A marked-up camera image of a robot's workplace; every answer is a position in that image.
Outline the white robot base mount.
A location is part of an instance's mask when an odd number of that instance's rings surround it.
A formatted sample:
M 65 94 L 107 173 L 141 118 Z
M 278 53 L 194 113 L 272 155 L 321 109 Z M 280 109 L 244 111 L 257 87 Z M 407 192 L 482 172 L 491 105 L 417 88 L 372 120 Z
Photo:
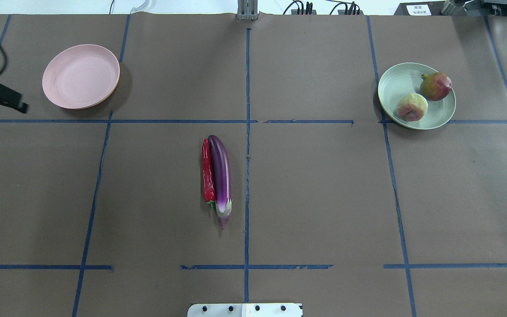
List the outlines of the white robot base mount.
M 303 317 L 300 303 L 204 303 L 193 304 L 188 317 Z

